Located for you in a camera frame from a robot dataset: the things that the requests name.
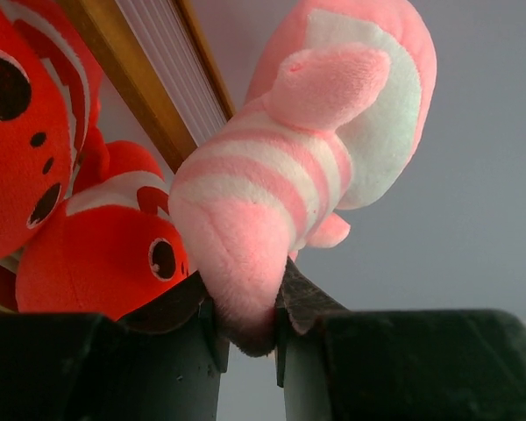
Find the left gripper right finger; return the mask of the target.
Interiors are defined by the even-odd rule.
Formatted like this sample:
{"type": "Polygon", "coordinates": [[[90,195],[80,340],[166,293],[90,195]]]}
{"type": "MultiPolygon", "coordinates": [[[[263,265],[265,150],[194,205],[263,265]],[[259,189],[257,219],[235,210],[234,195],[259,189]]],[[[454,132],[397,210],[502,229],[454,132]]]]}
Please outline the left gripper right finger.
{"type": "Polygon", "coordinates": [[[286,266],[275,304],[289,420],[526,420],[526,324],[502,310],[348,310],[286,266]]]}

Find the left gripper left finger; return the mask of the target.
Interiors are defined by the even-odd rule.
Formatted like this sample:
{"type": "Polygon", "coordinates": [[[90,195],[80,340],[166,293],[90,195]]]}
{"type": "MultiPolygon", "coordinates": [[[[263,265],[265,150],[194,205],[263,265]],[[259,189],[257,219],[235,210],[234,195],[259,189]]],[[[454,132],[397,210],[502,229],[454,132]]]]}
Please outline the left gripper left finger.
{"type": "Polygon", "coordinates": [[[116,322],[0,314],[0,420],[213,420],[228,349],[199,274],[116,322]]]}

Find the red fish plush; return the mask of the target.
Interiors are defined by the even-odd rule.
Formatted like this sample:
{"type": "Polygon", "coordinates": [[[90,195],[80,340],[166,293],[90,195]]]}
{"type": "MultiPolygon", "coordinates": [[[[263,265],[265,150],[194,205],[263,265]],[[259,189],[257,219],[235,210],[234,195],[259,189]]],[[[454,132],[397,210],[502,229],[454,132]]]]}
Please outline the red fish plush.
{"type": "Polygon", "coordinates": [[[0,1],[0,259],[66,195],[102,75],[55,1],[0,1]]]}
{"type": "Polygon", "coordinates": [[[188,275],[158,163],[143,146],[118,140],[85,158],[72,196],[25,247],[16,300],[20,312],[118,320],[188,275]]]}

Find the pink striped plush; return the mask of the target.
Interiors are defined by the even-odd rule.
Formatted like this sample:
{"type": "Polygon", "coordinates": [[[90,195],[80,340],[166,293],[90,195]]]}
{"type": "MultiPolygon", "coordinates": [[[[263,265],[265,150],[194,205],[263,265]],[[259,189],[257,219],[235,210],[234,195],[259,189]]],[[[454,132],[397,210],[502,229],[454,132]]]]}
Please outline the pink striped plush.
{"type": "Polygon", "coordinates": [[[169,210],[224,336],[274,349],[287,262],[349,234],[409,164],[437,79],[408,1],[300,1],[267,42],[243,107],[180,166],[169,210]]]}

